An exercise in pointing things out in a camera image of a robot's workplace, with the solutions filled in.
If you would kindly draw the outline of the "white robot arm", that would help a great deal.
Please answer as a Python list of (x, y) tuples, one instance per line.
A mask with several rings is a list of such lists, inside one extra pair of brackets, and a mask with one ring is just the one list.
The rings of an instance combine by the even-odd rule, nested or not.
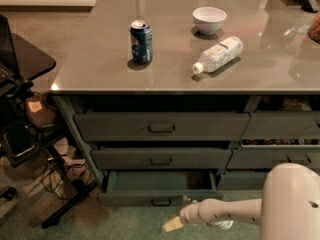
[(259, 240), (320, 240), (320, 176), (300, 164), (277, 165), (268, 173), (260, 199), (192, 201), (162, 230), (187, 224), (227, 230), (235, 221), (258, 225)]

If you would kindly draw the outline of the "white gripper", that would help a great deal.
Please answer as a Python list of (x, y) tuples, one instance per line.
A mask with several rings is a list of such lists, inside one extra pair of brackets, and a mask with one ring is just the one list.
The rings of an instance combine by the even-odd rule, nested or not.
[(165, 222), (162, 230), (166, 233), (181, 229), (184, 224), (203, 225), (228, 230), (233, 225), (228, 215), (227, 203), (217, 199), (191, 201), (180, 211), (180, 217), (174, 216)]

